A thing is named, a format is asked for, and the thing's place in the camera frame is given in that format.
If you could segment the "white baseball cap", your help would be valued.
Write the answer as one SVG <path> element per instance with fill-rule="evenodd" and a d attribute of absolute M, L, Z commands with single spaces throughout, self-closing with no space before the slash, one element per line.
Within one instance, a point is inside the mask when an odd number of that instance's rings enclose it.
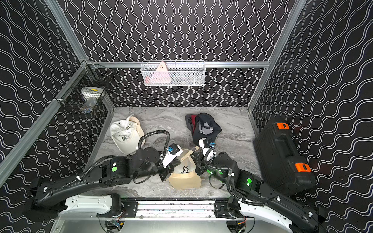
<path fill-rule="evenodd" d="M 118 149 L 125 155 L 130 155 L 138 149 L 140 135 L 137 131 L 138 124 L 130 115 L 125 120 L 115 121 L 110 126 L 110 135 Z"/>

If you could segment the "beige cap with black lettering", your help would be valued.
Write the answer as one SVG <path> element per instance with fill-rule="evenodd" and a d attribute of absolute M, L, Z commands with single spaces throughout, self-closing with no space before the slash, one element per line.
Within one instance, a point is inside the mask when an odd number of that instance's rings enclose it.
<path fill-rule="evenodd" d="M 175 189 L 200 188 L 201 178 L 196 173 L 196 163 L 192 158 L 192 154 L 199 149 L 198 146 L 189 149 L 184 149 L 182 153 L 176 157 L 176 160 L 181 162 L 179 165 L 174 165 L 174 172 L 168 178 L 171 186 Z"/>

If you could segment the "cream baseball cap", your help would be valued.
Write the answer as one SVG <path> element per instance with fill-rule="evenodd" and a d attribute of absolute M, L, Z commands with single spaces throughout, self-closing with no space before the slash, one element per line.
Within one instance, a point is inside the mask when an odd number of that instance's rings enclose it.
<path fill-rule="evenodd" d="M 135 116 L 131 115 L 128 124 L 131 129 L 131 142 L 138 146 L 140 139 L 145 135 L 141 123 Z"/>

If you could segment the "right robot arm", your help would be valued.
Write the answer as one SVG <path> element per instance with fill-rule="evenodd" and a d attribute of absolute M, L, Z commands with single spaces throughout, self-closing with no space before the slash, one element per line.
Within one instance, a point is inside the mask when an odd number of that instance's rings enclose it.
<path fill-rule="evenodd" d="M 229 218 L 252 217 L 276 225 L 289 233 L 325 233 L 325 213 L 310 208 L 270 187 L 254 174 L 239 169 L 230 156 L 221 152 L 194 153 L 197 167 L 221 182 L 230 194 Z"/>

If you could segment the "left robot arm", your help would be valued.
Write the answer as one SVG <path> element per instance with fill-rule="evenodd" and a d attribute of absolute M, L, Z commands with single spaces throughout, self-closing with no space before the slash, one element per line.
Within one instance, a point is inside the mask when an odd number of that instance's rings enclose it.
<path fill-rule="evenodd" d="M 25 203 L 22 213 L 30 221 L 48 221 L 67 210 L 70 197 L 138 179 L 145 181 L 157 174 L 165 180 L 173 172 L 172 161 L 178 152 L 180 149 L 172 147 L 167 147 L 165 154 L 154 148 L 138 149 L 132 156 L 105 156 L 75 177 L 55 181 L 36 178 L 29 189 L 32 198 Z"/>

